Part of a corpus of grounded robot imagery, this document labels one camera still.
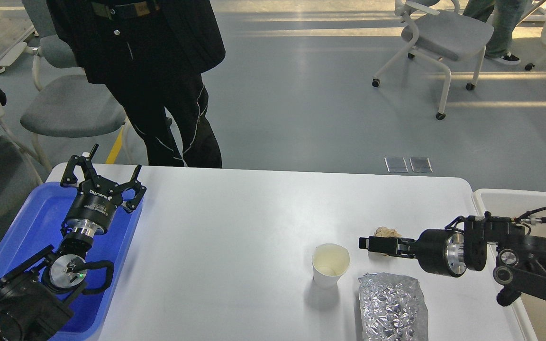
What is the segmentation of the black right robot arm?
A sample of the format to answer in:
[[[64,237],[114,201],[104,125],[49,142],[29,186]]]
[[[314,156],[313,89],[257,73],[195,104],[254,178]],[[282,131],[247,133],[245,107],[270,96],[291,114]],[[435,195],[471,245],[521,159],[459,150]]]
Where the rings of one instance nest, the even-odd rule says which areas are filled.
[[[521,294],[546,301],[546,238],[534,236],[532,226],[546,224],[539,212],[522,215],[458,216],[444,229],[424,230],[418,239],[403,237],[361,237],[362,250],[391,257],[416,259],[428,273],[460,277],[466,270],[481,271],[487,264],[487,247],[496,246],[494,280],[502,286],[497,295],[501,306],[509,306]]]

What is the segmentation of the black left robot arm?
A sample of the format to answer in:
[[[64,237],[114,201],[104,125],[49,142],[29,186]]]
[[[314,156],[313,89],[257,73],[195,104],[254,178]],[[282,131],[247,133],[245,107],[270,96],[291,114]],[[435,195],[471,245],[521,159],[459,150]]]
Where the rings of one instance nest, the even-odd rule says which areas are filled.
[[[84,341],[102,324],[141,214],[141,165],[125,183],[72,155],[30,193],[0,244],[0,341]]]

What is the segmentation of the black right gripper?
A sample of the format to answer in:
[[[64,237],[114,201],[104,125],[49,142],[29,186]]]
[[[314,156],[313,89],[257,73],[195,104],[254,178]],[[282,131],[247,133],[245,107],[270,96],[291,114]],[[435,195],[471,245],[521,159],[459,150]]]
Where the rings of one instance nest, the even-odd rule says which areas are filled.
[[[416,258],[427,273],[460,277],[466,272],[464,235],[446,229],[424,230],[416,240],[398,237],[359,237],[358,248],[388,256]]]

